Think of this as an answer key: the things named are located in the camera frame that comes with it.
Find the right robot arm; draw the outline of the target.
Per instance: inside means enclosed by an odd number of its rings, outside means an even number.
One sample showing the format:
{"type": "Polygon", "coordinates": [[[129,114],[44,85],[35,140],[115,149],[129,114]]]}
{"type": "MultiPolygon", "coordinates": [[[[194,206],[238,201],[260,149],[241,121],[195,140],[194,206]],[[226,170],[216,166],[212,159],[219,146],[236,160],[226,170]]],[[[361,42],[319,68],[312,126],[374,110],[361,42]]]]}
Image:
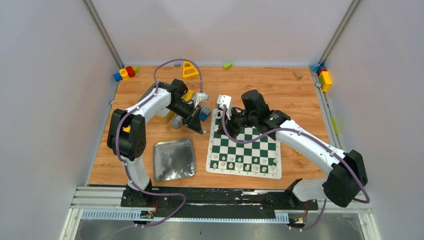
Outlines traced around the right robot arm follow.
{"type": "Polygon", "coordinates": [[[220,134],[238,144],[249,144],[264,137],[285,144],[313,162],[324,178],[295,180],[285,195],[286,204],[298,209],[310,200],[330,200],[345,208],[351,202],[368,204],[365,190],[368,176],[363,156],[356,150],[346,152],[303,129],[280,110],[271,110],[256,89],[241,95],[244,108],[233,106],[232,98],[220,95],[216,106],[222,111],[220,134]]]}

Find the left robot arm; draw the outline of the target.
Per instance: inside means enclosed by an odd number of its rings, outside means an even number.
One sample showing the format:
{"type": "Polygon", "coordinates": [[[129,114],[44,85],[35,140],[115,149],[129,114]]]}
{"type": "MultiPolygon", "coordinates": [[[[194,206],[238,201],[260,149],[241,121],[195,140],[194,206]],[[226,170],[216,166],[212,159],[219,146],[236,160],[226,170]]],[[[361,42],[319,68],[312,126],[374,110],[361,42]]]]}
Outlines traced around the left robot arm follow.
{"type": "Polygon", "coordinates": [[[204,134],[200,120],[202,108],[196,102],[183,100],[187,92],[188,87],[182,80],[156,82],[138,103],[112,112],[106,144],[122,163],[127,186],[135,190],[133,198],[142,207],[149,206],[155,195],[143,162],[147,123],[162,109],[168,109],[182,117],[185,127],[204,134]]]}

